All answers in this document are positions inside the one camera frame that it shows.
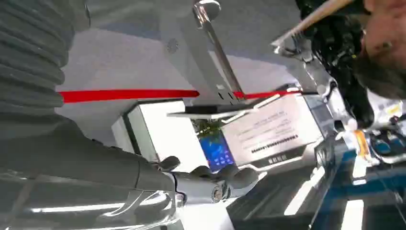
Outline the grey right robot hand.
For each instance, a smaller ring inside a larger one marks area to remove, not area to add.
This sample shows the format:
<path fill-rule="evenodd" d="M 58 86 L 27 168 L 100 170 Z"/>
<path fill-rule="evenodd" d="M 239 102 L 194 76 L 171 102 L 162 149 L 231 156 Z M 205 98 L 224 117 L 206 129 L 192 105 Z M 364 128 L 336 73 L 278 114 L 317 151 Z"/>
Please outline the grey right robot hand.
<path fill-rule="evenodd" d="M 0 115 L 3 230 L 146 230 L 176 222 L 186 205 L 244 196 L 258 180 L 233 166 L 174 172 L 60 115 Z"/>

